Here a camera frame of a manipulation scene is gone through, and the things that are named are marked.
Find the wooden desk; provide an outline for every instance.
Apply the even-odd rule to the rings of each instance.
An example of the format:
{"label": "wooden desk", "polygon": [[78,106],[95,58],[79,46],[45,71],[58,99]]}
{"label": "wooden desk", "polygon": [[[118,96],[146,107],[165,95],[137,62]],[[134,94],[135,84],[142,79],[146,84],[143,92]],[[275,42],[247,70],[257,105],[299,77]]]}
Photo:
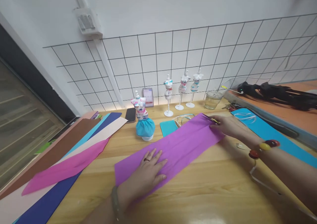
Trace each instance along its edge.
{"label": "wooden desk", "polygon": [[[194,103],[194,108],[183,104],[185,109],[182,111],[171,105],[173,117],[200,112],[231,116],[221,109],[228,103],[225,99],[215,110],[205,109],[204,101]],[[115,184],[114,164],[162,138],[159,123],[171,119],[163,114],[166,108],[166,105],[158,105],[147,109],[156,125],[150,142],[136,136],[136,122],[125,124],[117,131],[104,151],[82,172],[48,223],[80,223],[99,205]],[[122,117],[125,111],[118,110]],[[210,147],[165,186],[131,206],[127,216],[132,223],[147,224],[315,223],[292,206],[294,202],[304,207],[261,161],[255,177],[286,194],[290,201],[251,180],[249,171],[254,161],[248,157],[247,147],[243,144],[246,150],[239,149],[237,143],[240,142],[226,137]],[[295,143],[317,157],[310,148]]]}

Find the mannequin stand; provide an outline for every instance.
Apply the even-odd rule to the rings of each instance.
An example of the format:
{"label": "mannequin stand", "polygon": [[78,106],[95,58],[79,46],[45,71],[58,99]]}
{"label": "mannequin stand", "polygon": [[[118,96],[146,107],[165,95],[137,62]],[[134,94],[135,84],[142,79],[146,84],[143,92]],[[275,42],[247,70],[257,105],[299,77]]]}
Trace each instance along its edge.
{"label": "mannequin stand", "polygon": [[179,99],[179,104],[175,106],[175,108],[176,108],[177,110],[183,110],[183,109],[184,109],[184,106],[181,105],[182,96],[183,96],[183,95],[181,94],[181,98]]}
{"label": "mannequin stand", "polygon": [[152,138],[153,138],[153,136],[154,136],[154,134],[151,136],[151,137],[142,137],[142,139],[144,140],[144,141],[149,141],[149,140],[152,140]]}
{"label": "mannequin stand", "polygon": [[193,107],[195,107],[195,104],[193,104],[193,103],[192,103],[192,101],[193,101],[193,98],[194,98],[194,92],[193,92],[193,95],[192,95],[192,99],[191,99],[191,102],[189,102],[189,103],[186,103],[186,107],[189,107],[189,108],[193,108]]}
{"label": "mannequin stand", "polygon": [[169,109],[169,102],[170,102],[170,99],[167,100],[168,107],[167,107],[167,111],[164,112],[164,115],[167,116],[167,117],[171,117],[171,116],[173,116],[173,114],[174,114],[174,113],[173,113],[172,111],[170,111],[170,109]]}

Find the glass jar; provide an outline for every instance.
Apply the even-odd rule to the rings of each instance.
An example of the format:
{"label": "glass jar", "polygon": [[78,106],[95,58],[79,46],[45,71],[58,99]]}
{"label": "glass jar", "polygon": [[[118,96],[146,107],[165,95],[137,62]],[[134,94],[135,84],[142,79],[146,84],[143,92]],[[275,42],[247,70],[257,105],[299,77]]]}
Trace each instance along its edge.
{"label": "glass jar", "polygon": [[224,95],[218,91],[209,91],[206,94],[205,108],[213,110],[217,107],[218,103]]}

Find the purple paper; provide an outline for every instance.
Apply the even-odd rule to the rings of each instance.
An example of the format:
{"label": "purple paper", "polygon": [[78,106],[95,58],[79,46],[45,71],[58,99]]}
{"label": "purple paper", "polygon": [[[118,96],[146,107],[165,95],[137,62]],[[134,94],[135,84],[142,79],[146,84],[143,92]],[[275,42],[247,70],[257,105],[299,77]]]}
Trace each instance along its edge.
{"label": "purple paper", "polygon": [[100,141],[81,153],[37,173],[22,191],[22,196],[33,193],[64,179],[77,175],[103,151],[110,138]]}
{"label": "purple paper", "polygon": [[165,174],[166,179],[147,194],[150,195],[170,181],[206,149],[215,145],[224,137],[223,134],[212,131],[209,128],[211,124],[214,123],[200,113],[170,135],[116,163],[116,186],[122,184],[131,176],[147,151],[156,148],[157,152],[162,150],[162,155],[158,162],[168,159],[166,165],[158,173]]}

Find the orange board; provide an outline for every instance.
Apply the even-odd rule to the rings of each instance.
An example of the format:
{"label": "orange board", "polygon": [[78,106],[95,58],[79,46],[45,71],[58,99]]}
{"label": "orange board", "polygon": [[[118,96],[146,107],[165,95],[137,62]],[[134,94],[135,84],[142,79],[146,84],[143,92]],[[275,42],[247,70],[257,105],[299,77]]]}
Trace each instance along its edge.
{"label": "orange board", "polygon": [[[308,90],[317,90],[317,80],[300,83],[282,84],[282,86],[287,86],[294,90],[306,92]],[[317,136],[316,109],[312,109],[309,111],[300,111],[293,109],[291,106],[258,100],[250,96],[237,95],[237,93],[232,91],[228,91],[228,93],[238,96],[240,99],[243,99],[246,102],[253,104],[254,106],[257,106],[283,119],[284,121]]]}

